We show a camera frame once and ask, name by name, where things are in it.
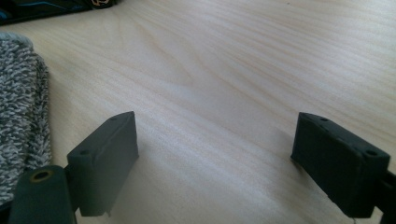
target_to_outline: wooden table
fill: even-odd
[[[140,158],[113,216],[78,223],[352,224],[290,161],[297,115],[343,125],[396,173],[395,15],[395,1],[124,0],[0,30],[51,72],[53,163],[135,112]]]

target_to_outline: speckled knit fabric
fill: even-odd
[[[48,75],[29,39],[0,33],[0,204],[22,173],[50,163]]]

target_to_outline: mounting hole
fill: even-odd
[[[377,156],[378,155],[378,154],[376,154],[376,152],[374,152],[372,150],[367,150],[366,153],[369,154],[370,156]]]
[[[80,151],[79,154],[80,155],[88,155],[88,154],[90,154],[90,151],[85,149],[85,150]]]
[[[41,181],[44,181],[44,180],[50,178],[52,175],[53,175],[53,172],[51,170],[38,171],[30,176],[30,182],[39,183]]]

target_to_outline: wood grain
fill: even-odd
[[[382,148],[396,173],[395,15],[387,0],[124,0],[1,31],[51,71],[54,163],[136,113],[140,158],[113,216],[78,223],[351,224],[290,161],[297,115]]]

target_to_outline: dark device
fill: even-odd
[[[74,224],[110,212],[138,158],[134,112],[108,119],[68,155],[63,169],[51,165],[24,174],[1,218],[9,224]]]
[[[0,0],[0,25],[112,7],[116,0]]]
[[[390,155],[329,119],[300,113],[291,158],[298,162],[348,217],[396,223],[396,176]]]

